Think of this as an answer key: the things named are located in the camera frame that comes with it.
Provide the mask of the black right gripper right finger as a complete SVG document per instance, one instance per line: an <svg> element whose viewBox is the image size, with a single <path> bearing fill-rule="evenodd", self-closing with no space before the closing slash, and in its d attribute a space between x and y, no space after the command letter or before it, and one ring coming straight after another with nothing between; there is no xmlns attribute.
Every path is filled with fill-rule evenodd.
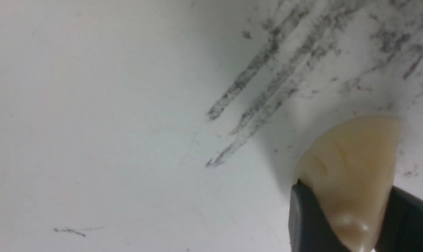
<svg viewBox="0 0 423 252"><path fill-rule="evenodd" d="M393 187L377 252L423 252L423 200Z"/></svg>

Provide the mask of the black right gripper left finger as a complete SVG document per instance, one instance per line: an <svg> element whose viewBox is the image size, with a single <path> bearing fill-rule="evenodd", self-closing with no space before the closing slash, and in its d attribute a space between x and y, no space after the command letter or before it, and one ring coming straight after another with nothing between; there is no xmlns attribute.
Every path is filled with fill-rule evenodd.
<svg viewBox="0 0 423 252"><path fill-rule="evenodd" d="M292 252L348 252L330 227L312 190L298 180L291 188L289 236Z"/></svg>

